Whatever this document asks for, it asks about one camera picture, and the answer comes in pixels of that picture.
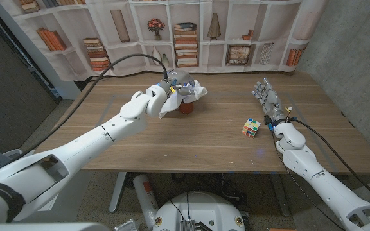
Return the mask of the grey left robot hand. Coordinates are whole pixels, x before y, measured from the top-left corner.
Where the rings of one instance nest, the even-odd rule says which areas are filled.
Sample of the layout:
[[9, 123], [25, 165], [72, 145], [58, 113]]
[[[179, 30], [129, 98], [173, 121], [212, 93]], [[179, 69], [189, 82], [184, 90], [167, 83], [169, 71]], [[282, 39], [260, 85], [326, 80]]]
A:
[[173, 87], [181, 96], [191, 95], [193, 87], [195, 87], [194, 79], [186, 71], [172, 70], [168, 72], [167, 78], [163, 81], [168, 84], [168, 87]]

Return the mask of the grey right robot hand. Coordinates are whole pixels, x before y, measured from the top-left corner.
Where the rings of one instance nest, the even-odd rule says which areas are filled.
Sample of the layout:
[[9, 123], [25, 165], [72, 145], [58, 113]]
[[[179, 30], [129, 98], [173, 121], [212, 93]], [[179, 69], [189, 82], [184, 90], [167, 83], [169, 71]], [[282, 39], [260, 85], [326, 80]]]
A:
[[281, 99], [268, 79], [264, 78], [263, 83], [258, 81], [252, 94], [262, 105], [265, 115], [269, 116], [273, 124], [278, 125], [286, 122]]

